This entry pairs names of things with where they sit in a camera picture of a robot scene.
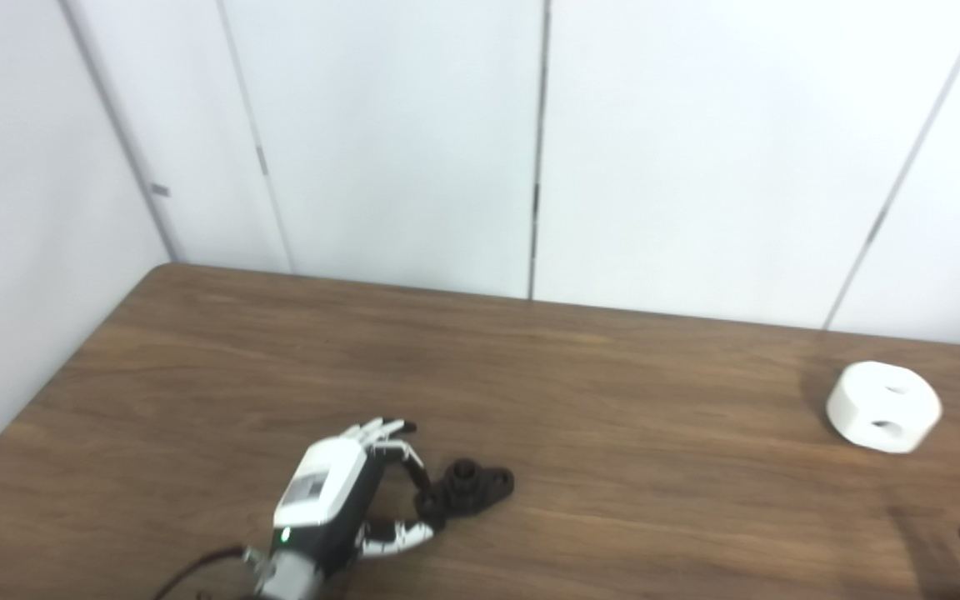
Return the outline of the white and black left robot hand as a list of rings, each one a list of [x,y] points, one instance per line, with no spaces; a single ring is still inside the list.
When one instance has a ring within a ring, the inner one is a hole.
[[[377,417],[310,445],[273,514],[271,550],[303,556],[330,578],[361,558],[403,553],[429,542],[442,519],[371,520],[368,512],[389,466],[401,466],[420,493],[431,481],[404,434],[407,419]]]

